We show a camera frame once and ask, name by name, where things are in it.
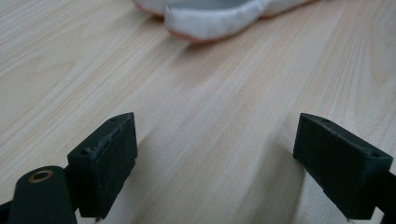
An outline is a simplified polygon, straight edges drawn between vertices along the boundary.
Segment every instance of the wood grain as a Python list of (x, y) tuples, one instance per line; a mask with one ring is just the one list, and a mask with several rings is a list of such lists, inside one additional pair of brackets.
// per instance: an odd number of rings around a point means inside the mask
[(291, 156), (298, 118), (396, 156), (396, 2), (319, 1), (191, 46), (129, 0), (1, 1), (0, 106), (0, 203), (133, 111), (136, 167), (102, 223), (347, 223)]

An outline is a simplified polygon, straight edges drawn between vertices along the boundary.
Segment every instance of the light wood tabletop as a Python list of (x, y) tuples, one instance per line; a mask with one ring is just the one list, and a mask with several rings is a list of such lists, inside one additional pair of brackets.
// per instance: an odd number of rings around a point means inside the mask
[(396, 1), (318, 1), (197, 46), (130, 0), (1, 1), (0, 106), (0, 203), (134, 112), (101, 223), (379, 223), (348, 221), (291, 153), (305, 112), (396, 156)]

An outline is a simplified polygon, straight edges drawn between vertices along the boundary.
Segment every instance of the wooden surface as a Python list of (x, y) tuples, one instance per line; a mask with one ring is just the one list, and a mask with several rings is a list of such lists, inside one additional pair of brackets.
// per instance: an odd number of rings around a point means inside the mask
[(0, 203), (133, 111), (139, 156), (102, 223), (347, 223), (291, 156), (298, 118), (396, 156), (396, 1), (320, 1), (203, 46), (130, 0), (1, 1), (0, 106)]

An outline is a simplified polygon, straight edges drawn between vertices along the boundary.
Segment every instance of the wooden table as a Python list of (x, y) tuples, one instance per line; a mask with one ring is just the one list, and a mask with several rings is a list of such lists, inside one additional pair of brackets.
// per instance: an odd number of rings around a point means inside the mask
[(130, 0), (1, 1), (0, 106), (0, 203), (133, 111), (139, 156), (102, 223), (347, 223), (291, 156), (298, 118), (396, 156), (396, 2), (320, 1), (192, 46)]

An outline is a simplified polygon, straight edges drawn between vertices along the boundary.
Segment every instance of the white cloth with orange edge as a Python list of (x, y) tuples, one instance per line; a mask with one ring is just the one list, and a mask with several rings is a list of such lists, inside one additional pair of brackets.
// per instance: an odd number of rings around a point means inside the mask
[(187, 0), (168, 4), (165, 27), (177, 37), (205, 42), (234, 35), (259, 17), (271, 17), (315, 0)]

